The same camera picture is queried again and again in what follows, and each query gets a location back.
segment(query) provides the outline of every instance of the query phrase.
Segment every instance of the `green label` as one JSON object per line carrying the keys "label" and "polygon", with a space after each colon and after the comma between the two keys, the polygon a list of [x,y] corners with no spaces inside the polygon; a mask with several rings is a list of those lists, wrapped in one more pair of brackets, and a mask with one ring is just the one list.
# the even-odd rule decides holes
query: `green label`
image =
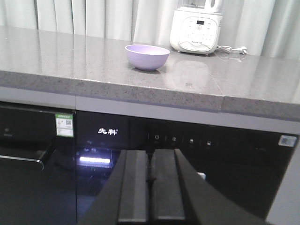
{"label": "green label", "polygon": [[57,136],[74,137],[72,114],[55,114],[55,123]]}

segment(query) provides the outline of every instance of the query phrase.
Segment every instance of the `glowing light strip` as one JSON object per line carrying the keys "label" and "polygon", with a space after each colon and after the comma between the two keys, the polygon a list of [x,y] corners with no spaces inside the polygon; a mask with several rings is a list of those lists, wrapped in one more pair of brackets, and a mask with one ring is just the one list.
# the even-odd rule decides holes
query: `glowing light strip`
{"label": "glowing light strip", "polygon": [[111,162],[111,160],[108,158],[91,158],[91,157],[84,157],[84,156],[81,156],[79,158],[79,161],[89,162],[89,163],[107,163],[107,164]]}

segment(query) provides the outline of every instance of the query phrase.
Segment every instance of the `purple bowl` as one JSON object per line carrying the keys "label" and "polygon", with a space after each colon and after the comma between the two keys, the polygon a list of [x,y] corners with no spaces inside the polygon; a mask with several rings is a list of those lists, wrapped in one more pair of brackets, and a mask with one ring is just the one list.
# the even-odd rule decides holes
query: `purple bowl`
{"label": "purple bowl", "polygon": [[141,70],[155,70],[164,65],[170,51],[152,45],[127,45],[125,47],[129,62]]}

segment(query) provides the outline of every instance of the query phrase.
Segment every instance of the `white appliance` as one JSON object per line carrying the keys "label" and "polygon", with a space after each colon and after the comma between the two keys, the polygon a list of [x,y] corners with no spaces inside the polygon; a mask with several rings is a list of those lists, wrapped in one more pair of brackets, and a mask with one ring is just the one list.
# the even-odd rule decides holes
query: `white appliance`
{"label": "white appliance", "polygon": [[220,34],[223,0],[179,0],[170,35],[179,52],[209,54],[215,51]]}

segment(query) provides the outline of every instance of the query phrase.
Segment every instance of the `curtain fold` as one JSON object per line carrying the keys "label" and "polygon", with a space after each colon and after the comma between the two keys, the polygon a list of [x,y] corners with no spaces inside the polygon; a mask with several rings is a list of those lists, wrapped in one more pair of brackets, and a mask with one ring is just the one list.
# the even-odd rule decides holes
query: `curtain fold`
{"label": "curtain fold", "polygon": [[34,0],[6,0],[5,7],[8,26],[37,28]]}
{"label": "curtain fold", "polygon": [[74,34],[85,35],[85,0],[72,0]]}
{"label": "curtain fold", "polygon": [[117,40],[131,40],[132,0],[109,0],[105,6],[105,36]]}
{"label": "curtain fold", "polygon": [[86,35],[92,37],[105,37],[105,1],[87,0],[85,20]]}
{"label": "curtain fold", "polygon": [[54,0],[37,0],[37,19],[40,30],[57,31]]}
{"label": "curtain fold", "polygon": [[[0,25],[170,45],[177,4],[177,0],[0,0]],[[224,0],[218,44],[246,46],[252,55],[300,60],[299,12],[300,0]]]}

